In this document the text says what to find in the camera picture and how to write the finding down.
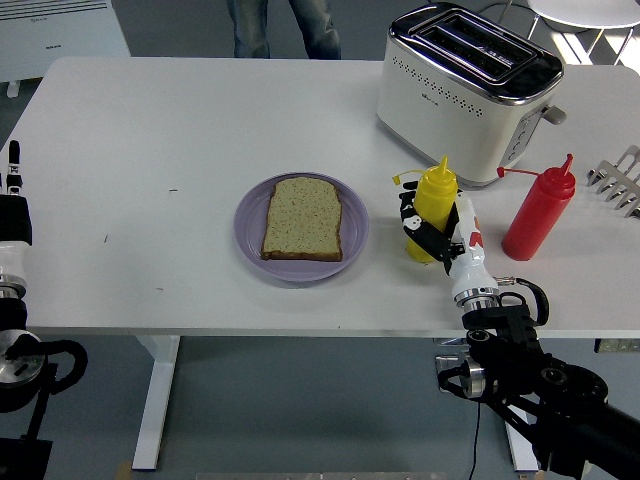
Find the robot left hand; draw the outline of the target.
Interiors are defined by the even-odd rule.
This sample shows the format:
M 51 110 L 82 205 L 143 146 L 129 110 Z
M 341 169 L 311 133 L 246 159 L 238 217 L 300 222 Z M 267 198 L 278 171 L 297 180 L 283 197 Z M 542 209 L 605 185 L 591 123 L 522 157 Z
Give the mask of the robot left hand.
M 22 195 L 20 153 L 19 142 L 11 140 L 1 193 L 1 275 L 25 280 L 24 257 L 32 245 L 32 224 L 28 201 Z

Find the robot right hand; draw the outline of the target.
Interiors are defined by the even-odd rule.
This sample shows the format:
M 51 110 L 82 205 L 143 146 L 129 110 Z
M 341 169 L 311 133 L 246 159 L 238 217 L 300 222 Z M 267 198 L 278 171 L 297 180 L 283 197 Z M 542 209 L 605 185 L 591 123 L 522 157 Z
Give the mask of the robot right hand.
M 440 231 L 416 210 L 416 181 L 402 185 L 400 217 L 408 239 L 443 264 L 453 280 L 454 303 L 466 312 L 499 305 L 497 281 L 485 268 L 485 250 L 479 222 L 469 196 L 459 191 L 447 226 Z

